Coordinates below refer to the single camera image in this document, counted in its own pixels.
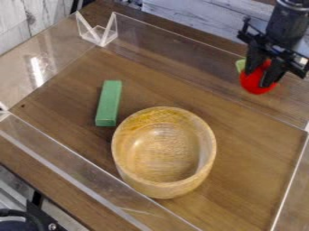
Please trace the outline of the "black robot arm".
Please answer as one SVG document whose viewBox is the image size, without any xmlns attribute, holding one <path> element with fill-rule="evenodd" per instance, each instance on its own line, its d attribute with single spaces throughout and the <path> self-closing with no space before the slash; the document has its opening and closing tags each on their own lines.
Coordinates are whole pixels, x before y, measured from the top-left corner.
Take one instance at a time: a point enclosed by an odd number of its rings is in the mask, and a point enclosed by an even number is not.
<svg viewBox="0 0 309 231">
<path fill-rule="evenodd" d="M 238 38 L 247 44 L 242 87 L 254 94 L 274 88 L 287 72 L 309 72 L 309 0 L 277 0 L 267 22 L 243 18 Z"/>
</svg>

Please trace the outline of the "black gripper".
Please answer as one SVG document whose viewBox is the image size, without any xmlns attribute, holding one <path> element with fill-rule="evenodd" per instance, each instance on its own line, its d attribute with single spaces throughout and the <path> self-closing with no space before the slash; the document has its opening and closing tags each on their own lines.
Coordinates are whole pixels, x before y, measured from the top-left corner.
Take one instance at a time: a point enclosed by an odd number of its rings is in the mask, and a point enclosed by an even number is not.
<svg viewBox="0 0 309 231">
<path fill-rule="evenodd" d="M 281 22 L 243 18 L 238 38 L 249 45 L 245 73 L 250 75 L 261 68 L 261 88 L 270 88 L 286 72 L 301 79 L 309 72 L 309 42 L 302 36 L 294 37 L 291 32 L 291 27 L 281 27 Z"/>
</svg>

